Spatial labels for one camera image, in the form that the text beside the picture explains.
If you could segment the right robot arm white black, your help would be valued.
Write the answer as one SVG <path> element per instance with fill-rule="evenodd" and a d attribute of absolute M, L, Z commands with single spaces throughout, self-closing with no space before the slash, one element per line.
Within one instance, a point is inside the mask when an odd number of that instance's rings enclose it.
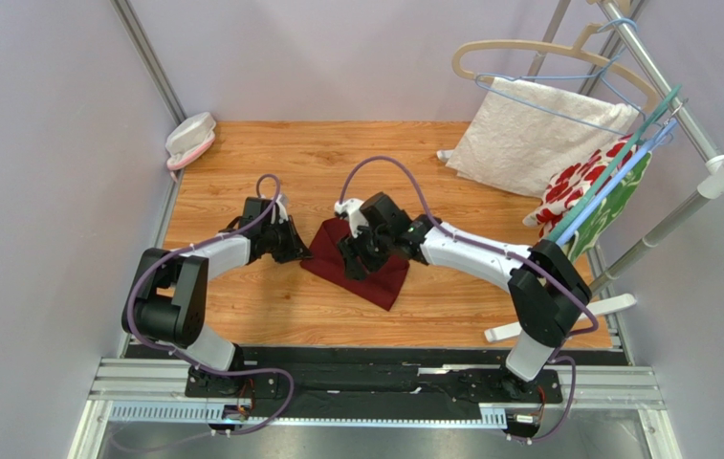
<path fill-rule="evenodd" d="M 385 193 L 347 199 L 334 212 L 349 228 L 337 247 L 347 278 L 361 281 L 393 257 L 450 268 L 507 292 L 520 334 L 506 360 L 518 380 L 534 380 L 561 347 L 592 296 L 557 243 L 512 245 L 462 231 L 430 214 L 410 217 Z"/>

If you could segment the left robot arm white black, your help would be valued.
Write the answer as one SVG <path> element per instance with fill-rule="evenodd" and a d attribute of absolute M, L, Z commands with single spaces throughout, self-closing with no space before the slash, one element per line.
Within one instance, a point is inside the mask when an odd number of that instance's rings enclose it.
<path fill-rule="evenodd" d="M 247 387 L 242 349 L 205 324 L 208 284 L 264 255 L 285 264 L 311 258 L 283 197 L 250 197 L 243 212 L 208 241 L 174 255 L 149 248 L 141 256 L 121 314 L 122 329 L 193 360 L 191 383 L 234 396 Z"/>

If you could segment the dark red cloth napkin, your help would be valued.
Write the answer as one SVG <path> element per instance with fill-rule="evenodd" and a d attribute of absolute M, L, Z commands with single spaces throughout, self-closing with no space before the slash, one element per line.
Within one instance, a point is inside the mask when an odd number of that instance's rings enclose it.
<path fill-rule="evenodd" d="M 321 223 L 311 244 L 311 259 L 300 262 L 300 267 L 317 277 L 327 280 L 344 290 L 390 311 L 407 278 L 409 263 L 399 257 L 391 257 L 377 272 L 365 280 L 352 280 L 344 275 L 343 260 L 337 244 L 348 236 L 346 222 L 331 218 Z"/>

